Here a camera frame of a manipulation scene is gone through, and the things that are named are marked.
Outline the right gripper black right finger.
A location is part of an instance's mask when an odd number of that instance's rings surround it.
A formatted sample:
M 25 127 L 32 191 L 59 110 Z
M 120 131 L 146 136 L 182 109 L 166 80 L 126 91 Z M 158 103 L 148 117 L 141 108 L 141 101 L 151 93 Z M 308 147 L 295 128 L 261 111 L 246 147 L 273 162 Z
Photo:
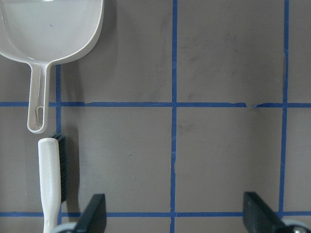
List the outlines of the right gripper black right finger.
M 249 233 L 283 233 L 287 228 L 256 192 L 243 194 L 243 224 Z

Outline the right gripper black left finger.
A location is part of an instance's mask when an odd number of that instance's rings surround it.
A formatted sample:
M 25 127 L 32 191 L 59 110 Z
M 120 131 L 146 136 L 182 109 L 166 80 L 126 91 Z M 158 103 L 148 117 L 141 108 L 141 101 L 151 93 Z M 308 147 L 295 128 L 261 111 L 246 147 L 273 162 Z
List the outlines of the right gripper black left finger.
M 104 233 L 106 229 L 105 194 L 94 194 L 79 221 L 75 233 Z

